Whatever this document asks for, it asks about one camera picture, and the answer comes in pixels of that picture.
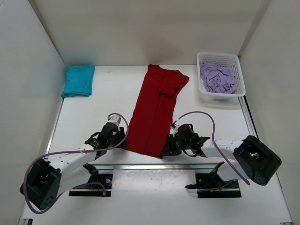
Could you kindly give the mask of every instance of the white plastic basket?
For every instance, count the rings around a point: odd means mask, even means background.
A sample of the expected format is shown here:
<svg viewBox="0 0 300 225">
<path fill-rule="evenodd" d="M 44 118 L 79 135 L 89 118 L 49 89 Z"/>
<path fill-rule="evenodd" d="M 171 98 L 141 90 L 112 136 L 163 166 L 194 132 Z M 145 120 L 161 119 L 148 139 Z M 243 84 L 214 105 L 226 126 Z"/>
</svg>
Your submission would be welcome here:
<svg viewBox="0 0 300 225">
<path fill-rule="evenodd" d="M 200 65 L 204 62 L 211 62 L 218 65 L 219 67 L 229 67 L 235 75 L 235 84 L 237 87 L 236 92 L 234 94 L 208 92 L 204 85 L 204 81 L 200 76 Z M 204 97 L 210 97 L 212 99 L 229 100 L 234 97 L 244 96 L 246 94 L 243 74 L 240 68 L 240 61 L 236 55 L 217 52 L 200 52 L 197 54 L 197 66 L 199 90 L 204 95 Z"/>
</svg>

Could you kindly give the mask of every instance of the gray wall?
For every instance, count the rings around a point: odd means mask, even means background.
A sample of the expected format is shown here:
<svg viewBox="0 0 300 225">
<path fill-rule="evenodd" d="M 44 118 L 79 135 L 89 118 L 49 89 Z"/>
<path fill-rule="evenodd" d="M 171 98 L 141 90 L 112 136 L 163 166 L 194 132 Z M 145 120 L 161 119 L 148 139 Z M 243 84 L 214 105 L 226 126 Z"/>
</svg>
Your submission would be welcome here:
<svg viewBox="0 0 300 225">
<path fill-rule="evenodd" d="M 0 6 L 0 224 L 18 223 L 29 162 L 45 147 L 61 103 L 65 65 L 28 0 Z"/>
<path fill-rule="evenodd" d="M 260 139 L 282 159 L 278 176 L 300 224 L 300 1 L 273 0 L 241 59 Z"/>
<path fill-rule="evenodd" d="M 238 54 L 261 0 L 31 0 L 67 65 L 196 64 Z"/>
</svg>

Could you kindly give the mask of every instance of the blue towel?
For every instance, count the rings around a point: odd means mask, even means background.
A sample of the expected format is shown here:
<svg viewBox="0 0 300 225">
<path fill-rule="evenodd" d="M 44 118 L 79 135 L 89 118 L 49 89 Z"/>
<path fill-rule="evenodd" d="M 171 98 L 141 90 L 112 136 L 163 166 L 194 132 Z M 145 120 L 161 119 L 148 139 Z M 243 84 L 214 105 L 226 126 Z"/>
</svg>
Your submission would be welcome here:
<svg viewBox="0 0 300 225">
<path fill-rule="evenodd" d="M 67 67 L 66 85 L 61 96 L 63 98 L 75 95 L 90 96 L 94 66 Z"/>
</svg>

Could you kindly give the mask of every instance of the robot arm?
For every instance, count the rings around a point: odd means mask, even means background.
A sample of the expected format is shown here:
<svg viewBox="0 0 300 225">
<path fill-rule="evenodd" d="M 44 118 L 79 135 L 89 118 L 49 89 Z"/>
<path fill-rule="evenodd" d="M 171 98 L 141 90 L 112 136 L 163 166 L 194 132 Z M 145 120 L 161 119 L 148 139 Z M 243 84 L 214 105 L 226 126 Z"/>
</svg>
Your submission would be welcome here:
<svg viewBox="0 0 300 225">
<path fill-rule="evenodd" d="M 118 144 L 124 137 L 124 128 L 120 127 L 120 116 L 111 116 L 101 132 L 94 133 L 85 144 L 95 150 L 106 149 Z M 47 160 L 38 160 L 31 168 L 27 178 L 29 200 L 44 210 L 57 196 L 76 186 L 97 181 L 98 170 L 90 165 L 107 151 L 82 152 L 49 156 Z"/>
<path fill-rule="evenodd" d="M 193 125 L 181 126 L 172 124 L 173 135 L 167 136 L 166 144 L 161 151 L 162 156 L 175 156 L 191 149 L 191 157 L 219 157 L 221 154 L 209 137 L 199 137 L 193 131 Z M 224 155 L 234 160 L 233 166 L 243 177 L 247 177 L 259 185 L 267 185 L 271 177 L 281 165 L 281 159 L 266 145 L 254 136 L 248 136 L 242 141 L 215 141 Z M 240 176 L 225 163 L 219 163 L 212 171 L 216 180 L 229 181 L 240 179 Z"/>
</svg>

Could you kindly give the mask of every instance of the crumpled purple towel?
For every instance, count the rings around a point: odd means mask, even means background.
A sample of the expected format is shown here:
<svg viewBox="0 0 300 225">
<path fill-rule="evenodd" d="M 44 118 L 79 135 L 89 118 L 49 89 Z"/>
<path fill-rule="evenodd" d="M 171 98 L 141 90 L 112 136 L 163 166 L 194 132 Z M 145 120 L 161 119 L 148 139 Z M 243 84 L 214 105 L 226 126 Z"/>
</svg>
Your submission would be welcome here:
<svg viewBox="0 0 300 225">
<path fill-rule="evenodd" d="M 235 76 L 228 67 L 205 62 L 200 65 L 200 74 L 209 92 L 233 94 L 236 91 Z"/>
</svg>

